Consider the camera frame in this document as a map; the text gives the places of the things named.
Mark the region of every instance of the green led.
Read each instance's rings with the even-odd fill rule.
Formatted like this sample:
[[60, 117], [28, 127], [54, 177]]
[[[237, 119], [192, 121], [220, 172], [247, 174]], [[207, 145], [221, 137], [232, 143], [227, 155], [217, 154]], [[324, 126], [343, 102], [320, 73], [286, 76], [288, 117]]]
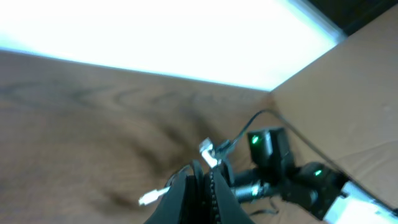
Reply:
[[321, 175], [321, 173], [322, 173], [322, 170], [318, 170], [318, 171], [316, 171], [314, 174], [315, 174], [316, 176], [319, 176], [319, 175]]
[[253, 144], [257, 143], [259, 141], [259, 136], [253, 136], [253, 138], [251, 139], [251, 142]]

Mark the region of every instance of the white surface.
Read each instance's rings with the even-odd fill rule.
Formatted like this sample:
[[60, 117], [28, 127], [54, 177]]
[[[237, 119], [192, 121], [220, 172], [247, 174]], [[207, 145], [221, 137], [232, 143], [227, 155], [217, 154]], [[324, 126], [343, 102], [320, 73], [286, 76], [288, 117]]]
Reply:
[[4, 1], [0, 49], [272, 90], [336, 45], [286, 0]]

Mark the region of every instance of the white connector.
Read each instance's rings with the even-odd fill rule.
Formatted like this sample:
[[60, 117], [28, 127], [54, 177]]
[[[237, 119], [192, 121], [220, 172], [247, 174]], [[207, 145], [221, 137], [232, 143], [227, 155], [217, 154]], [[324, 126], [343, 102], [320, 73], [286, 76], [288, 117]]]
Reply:
[[155, 202], [160, 196], [166, 194], [169, 191], [170, 187], [165, 187], [163, 189], [160, 190], [153, 190], [151, 192], [148, 192], [146, 194], [144, 194], [139, 200], [138, 200], [138, 204], [140, 206], [142, 205], [148, 205], [152, 202]]

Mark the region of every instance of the motor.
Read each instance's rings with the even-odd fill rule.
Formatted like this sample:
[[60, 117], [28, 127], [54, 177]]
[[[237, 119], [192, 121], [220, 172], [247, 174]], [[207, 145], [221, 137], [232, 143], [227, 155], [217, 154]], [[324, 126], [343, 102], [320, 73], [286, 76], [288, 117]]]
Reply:
[[[296, 166], [285, 128], [264, 128], [247, 133], [256, 168], [235, 174], [228, 154], [233, 152], [236, 143], [261, 113], [271, 113], [280, 119], [330, 166], [319, 162]], [[200, 163], [192, 161], [174, 173], [165, 188], [142, 196], [140, 205], [148, 205], [162, 197], [147, 224], [249, 224], [253, 223], [250, 215], [278, 213], [271, 201], [274, 196], [280, 196], [283, 201], [294, 203], [316, 219], [328, 223], [351, 223], [352, 219], [358, 219], [352, 212], [354, 208], [370, 210], [372, 223], [398, 223], [397, 209], [363, 188], [275, 111], [259, 111], [232, 141], [214, 147], [211, 140], [206, 139], [199, 145], [199, 150], [210, 171], [204, 174]], [[193, 175], [188, 174], [188, 169], [192, 169]], [[240, 206], [264, 198], [270, 199], [273, 210], [246, 214]]]

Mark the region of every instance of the wood grain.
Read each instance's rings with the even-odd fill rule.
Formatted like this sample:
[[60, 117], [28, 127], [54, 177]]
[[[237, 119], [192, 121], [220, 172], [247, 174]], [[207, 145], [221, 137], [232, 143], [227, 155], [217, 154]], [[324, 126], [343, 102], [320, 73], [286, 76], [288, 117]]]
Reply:
[[[154, 206], [140, 195], [272, 106], [262, 91], [0, 52], [0, 223], [143, 223]], [[244, 141], [231, 160], [249, 167]]]

